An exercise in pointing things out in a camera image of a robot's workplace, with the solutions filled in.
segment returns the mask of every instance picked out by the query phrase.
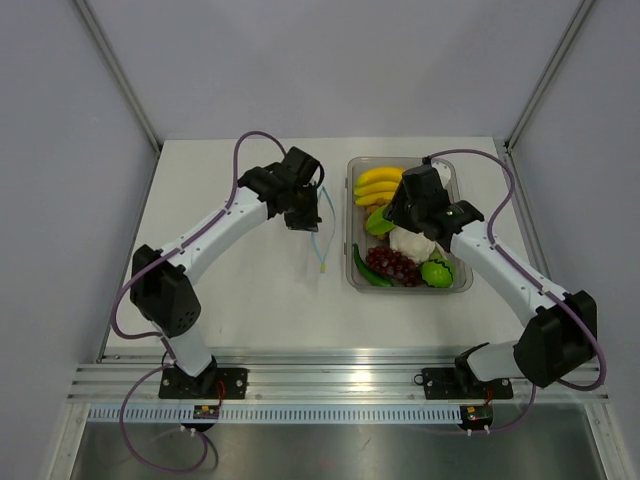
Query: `banana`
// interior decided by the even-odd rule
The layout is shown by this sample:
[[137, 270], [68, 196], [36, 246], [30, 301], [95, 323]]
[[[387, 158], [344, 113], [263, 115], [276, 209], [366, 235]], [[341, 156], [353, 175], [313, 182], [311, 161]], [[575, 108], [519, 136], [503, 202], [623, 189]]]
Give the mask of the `banana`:
[[356, 187], [353, 191], [356, 197], [364, 197], [370, 193], [378, 192], [395, 192], [398, 189], [399, 183], [396, 182], [376, 182], [364, 187]]
[[400, 183], [402, 180], [403, 168], [398, 167], [378, 167], [367, 170], [358, 177], [356, 187], [365, 187], [377, 182]]
[[369, 195], [365, 195], [364, 197], [357, 197], [356, 205], [367, 207], [369, 205], [374, 205], [376, 201], [380, 199], [384, 200], [385, 203], [389, 203], [391, 202], [391, 199], [393, 198], [393, 195], [395, 193], [395, 191], [370, 193]]

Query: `gray bin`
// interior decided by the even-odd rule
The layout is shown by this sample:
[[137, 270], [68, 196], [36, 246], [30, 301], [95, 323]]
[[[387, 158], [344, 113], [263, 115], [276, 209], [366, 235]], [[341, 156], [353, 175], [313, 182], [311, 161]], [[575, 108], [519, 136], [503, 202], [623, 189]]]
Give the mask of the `gray bin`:
[[[449, 288], [432, 288], [428, 287], [424, 283], [417, 287], [376, 287], [367, 282], [367, 280], [360, 274], [355, 264], [353, 263], [353, 249], [351, 248], [351, 245], [353, 243], [358, 244], [360, 254], [363, 257], [366, 255], [367, 250], [370, 247], [376, 247], [383, 244], [382, 241], [366, 233], [364, 229], [364, 209], [358, 207], [353, 203], [353, 186], [355, 180], [365, 171], [376, 167], [389, 166], [408, 169], [417, 167], [419, 165], [422, 165], [422, 159], [411, 157], [357, 157], [351, 160], [347, 165], [347, 216], [344, 245], [344, 252], [346, 255], [345, 270], [347, 280], [359, 292], [407, 295], [446, 295], [450, 293], [464, 292], [469, 287], [471, 287], [471, 283], [473, 282], [473, 274], [471, 272], [471, 269], [464, 262], [451, 254], [448, 254], [447, 258], [454, 264], [456, 276], [453, 285], [451, 285], [451, 287]], [[451, 179], [445, 188], [449, 192], [449, 198], [452, 202], [460, 200], [460, 194], [458, 192], [458, 182], [456, 180], [456, 174], [453, 165], [448, 161], [441, 159], [434, 160], [433, 165], [438, 169], [442, 168], [444, 172], [450, 172]]]

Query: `light blue loop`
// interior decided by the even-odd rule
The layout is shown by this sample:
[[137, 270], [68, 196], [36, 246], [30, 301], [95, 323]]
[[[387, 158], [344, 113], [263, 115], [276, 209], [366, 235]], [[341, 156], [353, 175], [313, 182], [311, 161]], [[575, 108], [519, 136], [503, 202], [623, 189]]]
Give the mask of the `light blue loop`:
[[320, 252], [318, 248], [318, 244], [316, 243], [316, 232], [311, 232], [311, 246], [313, 247], [313, 251], [316, 252], [316, 256], [318, 260], [320, 260], [320, 273], [324, 273], [327, 269], [327, 256], [329, 255], [329, 250], [331, 248], [331, 242], [333, 241], [333, 237], [336, 234], [336, 209], [333, 206], [333, 202], [331, 201], [331, 197], [329, 196], [329, 192], [325, 187], [321, 187], [318, 192], [318, 203], [320, 203], [320, 197], [324, 197], [327, 199], [327, 203], [329, 204], [329, 208], [331, 209], [331, 216], [333, 217], [333, 226], [331, 230], [331, 237], [329, 237], [329, 243], [327, 243], [327, 248], [324, 251], [324, 254]]

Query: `green chili pepper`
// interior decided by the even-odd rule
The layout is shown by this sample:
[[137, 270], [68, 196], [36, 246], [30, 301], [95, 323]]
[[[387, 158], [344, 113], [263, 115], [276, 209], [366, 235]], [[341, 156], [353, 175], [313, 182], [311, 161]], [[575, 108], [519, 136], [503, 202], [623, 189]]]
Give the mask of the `green chili pepper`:
[[373, 285], [374, 287], [393, 287], [393, 284], [384, 278], [381, 275], [378, 275], [376, 272], [367, 267], [367, 264], [364, 263], [362, 258], [360, 258], [360, 250], [358, 249], [358, 244], [354, 243], [353, 247], [353, 261], [358, 268], [360, 274], [367, 279], [367, 281]]

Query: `white cauliflower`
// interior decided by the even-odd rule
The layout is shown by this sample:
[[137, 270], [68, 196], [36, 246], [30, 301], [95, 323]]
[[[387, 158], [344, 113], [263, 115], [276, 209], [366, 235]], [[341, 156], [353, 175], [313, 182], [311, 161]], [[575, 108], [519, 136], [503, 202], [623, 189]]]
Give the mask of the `white cauliflower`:
[[396, 227], [389, 232], [389, 246], [392, 250], [402, 252], [416, 264], [420, 264], [429, 260], [429, 256], [436, 248], [436, 242], [429, 240], [421, 233]]

